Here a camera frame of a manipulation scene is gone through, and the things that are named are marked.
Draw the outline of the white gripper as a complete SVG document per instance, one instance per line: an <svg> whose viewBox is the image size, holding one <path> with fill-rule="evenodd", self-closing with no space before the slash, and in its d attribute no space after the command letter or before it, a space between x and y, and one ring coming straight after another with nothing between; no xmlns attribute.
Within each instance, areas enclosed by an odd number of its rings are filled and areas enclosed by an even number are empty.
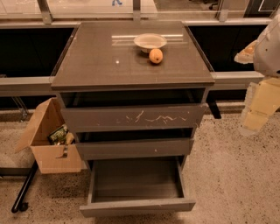
<svg viewBox="0 0 280 224"><path fill-rule="evenodd" d="M234 56L234 61L240 64L253 64L257 41L254 40ZM280 107L280 79L268 78L257 84L250 110L241 113L241 135L248 137L257 134L263 125Z"/></svg>

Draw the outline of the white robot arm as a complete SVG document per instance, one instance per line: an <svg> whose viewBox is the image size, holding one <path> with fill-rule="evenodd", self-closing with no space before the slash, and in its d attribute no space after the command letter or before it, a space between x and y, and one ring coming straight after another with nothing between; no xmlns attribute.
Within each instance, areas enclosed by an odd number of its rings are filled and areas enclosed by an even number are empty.
<svg viewBox="0 0 280 224"><path fill-rule="evenodd" d="M252 63L264 76L259 83L250 82L241 112L240 133L247 137L261 130L280 108L280 15L251 42L234 56L240 64Z"/></svg>

